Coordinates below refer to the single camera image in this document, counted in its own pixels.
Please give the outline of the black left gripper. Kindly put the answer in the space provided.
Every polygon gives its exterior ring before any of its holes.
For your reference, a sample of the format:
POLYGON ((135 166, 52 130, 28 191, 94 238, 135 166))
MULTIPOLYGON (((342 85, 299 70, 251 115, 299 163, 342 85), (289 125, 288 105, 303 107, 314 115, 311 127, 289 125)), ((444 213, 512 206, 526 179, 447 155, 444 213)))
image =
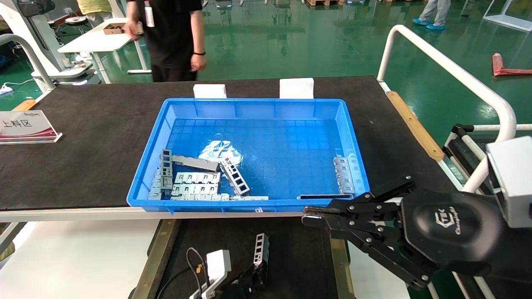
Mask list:
POLYGON ((216 290, 217 299, 250 299, 254 291, 266 287, 266 262, 251 265, 245 272, 244 279, 223 284, 216 290))

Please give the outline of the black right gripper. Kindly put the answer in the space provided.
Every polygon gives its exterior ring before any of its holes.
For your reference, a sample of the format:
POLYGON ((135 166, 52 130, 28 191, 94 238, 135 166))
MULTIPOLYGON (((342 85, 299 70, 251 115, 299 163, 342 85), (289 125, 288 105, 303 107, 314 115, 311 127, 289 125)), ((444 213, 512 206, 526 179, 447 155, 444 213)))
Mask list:
POLYGON ((337 196, 326 207, 306 206, 302 223, 351 242, 418 291, 428 286, 433 264, 472 276, 496 274, 500 262, 495 253, 505 229, 497 200, 415 189, 411 176, 401 176, 352 199, 337 196), (374 224, 380 221, 402 223, 412 248, 401 237, 379 232, 398 232, 374 224))

